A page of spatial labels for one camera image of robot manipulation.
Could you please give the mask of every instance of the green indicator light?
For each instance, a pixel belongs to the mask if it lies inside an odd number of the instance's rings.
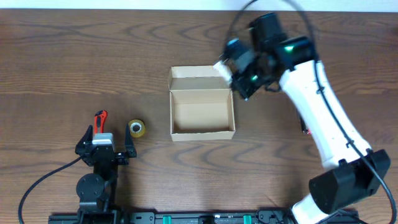
[[[163,217],[163,224],[172,224],[172,217],[170,216]]]
[[[294,46],[286,46],[285,50],[290,53],[293,51],[293,48],[294,48]]]
[[[251,224],[251,215],[243,216],[243,224]]]

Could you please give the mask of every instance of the green clip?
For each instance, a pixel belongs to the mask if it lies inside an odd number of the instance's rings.
[[[163,224],[172,224],[172,217],[170,216],[163,217]]]
[[[251,215],[243,216],[243,224],[251,224]]]

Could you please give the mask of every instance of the open box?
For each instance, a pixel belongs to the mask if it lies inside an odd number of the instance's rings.
[[[232,91],[212,66],[172,67],[169,89],[173,141],[233,137]]]

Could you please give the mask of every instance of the table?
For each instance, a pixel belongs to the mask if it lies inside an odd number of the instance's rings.
[[[308,193],[322,167],[310,136],[283,93],[235,95],[236,134],[228,141],[172,142],[167,74],[171,66],[211,65],[235,12],[126,10],[0,11],[0,217],[39,177],[77,156],[76,143],[99,110],[124,149],[134,118],[147,133],[138,158],[119,171],[118,204],[165,211],[287,207]],[[246,13],[240,27],[264,12]],[[374,149],[386,149],[386,182],[398,198],[397,14],[309,12],[318,51],[348,116]],[[290,36],[305,35],[281,12]],[[24,205],[26,223],[78,208],[75,186],[92,172],[82,161],[43,181]],[[387,223],[380,189],[357,203],[361,218]]]

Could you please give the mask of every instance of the wooden table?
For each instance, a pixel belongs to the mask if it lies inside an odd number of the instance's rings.
[[[164,211],[287,207],[321,174],[317,149],[300,132],[283,93],[235,95],[237,131],[229,141],[172,142],[167,74],[173,65],[211,65],[235,12],[1,10],[0,217],[39,177],[77,156],[76,143],[98,110],[124,149],[124,128],[146,122],[138,158],[119,172],[118,204]],[[248,12],[241,26],[260,15]],[[308,13],[330,82],[354,125],[392,159],[386,182],[398,199],[397,14]],[[280,18],[291,36],[306,34],[294,12]],[[76,212],[75,186],[92,172],[83,162],[43,181],[24,205],[26,223]],[[381,189],[354,206],[387,223]]]

